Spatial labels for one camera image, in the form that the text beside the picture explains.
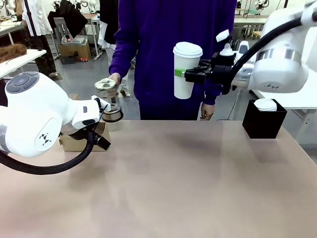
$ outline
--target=white pants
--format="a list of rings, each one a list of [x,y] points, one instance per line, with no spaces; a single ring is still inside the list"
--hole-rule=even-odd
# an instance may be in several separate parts
[[[106,53],[107,53],[107,56],[108,56],[108,64],[110,66],[110,64],[112,62],[112,56],[113,56],[114,50],[112,48],[106,48]],[[125,92],[129,92],[129,88],[128,88],[129,72],[130,72],[130,70],[128,71],[128,74],[121,80],[121,84],[119,86],[119,90],[123,90]]]

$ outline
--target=purple sleeve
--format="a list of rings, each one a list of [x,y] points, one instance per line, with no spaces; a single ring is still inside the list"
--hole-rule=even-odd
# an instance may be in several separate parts
[[[220,32],[229,30],[230,33],[233,32],[234,14],[236,9],[237,0],[221,0],[219,9],[224,9],[223,11],[218,11],[218,16],[215,22],[215,36]],[[215,40],[215,45],[213,47],[213,52],[220,52],[224,47],[224,44],[217,43]],[[221,94],[220,90],[216,90],[214,87],[206,86],[206,97],[204,103],[207,105],[214,105],[216,97]]]
[[[118,15],[119,30],[114,35],[116,49],[109,67],[109,73],[119,73],[123,78],[128,73],[131,66],[130,62],[139,45],[134,0],[119,0]]]

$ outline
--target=purple hoodie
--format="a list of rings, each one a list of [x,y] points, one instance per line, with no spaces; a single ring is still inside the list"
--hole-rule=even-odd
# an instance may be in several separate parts
[[[233,30],[237,0],[119,0],[119,30],[110,74],[124,77],[137,50],[134,93],[139,101],[168,103],[174,97],[176,43],[187,41],[210,59],[223,48],[215,37]],[[214,105],[220,91],[195,84],[189,100]]]

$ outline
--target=brown furry object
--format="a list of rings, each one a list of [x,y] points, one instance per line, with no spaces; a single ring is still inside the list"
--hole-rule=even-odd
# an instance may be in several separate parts
[[[0,47],[0,63],[17,58],[26,54],[26,47],[22,44],[13,44]]]

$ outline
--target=person's left hand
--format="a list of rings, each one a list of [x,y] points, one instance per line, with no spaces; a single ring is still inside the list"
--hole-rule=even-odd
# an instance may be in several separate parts
[[[214,114],[214,105],[207,105],[203,103],[202,105],[202,116],[200,120],[210,120]]]

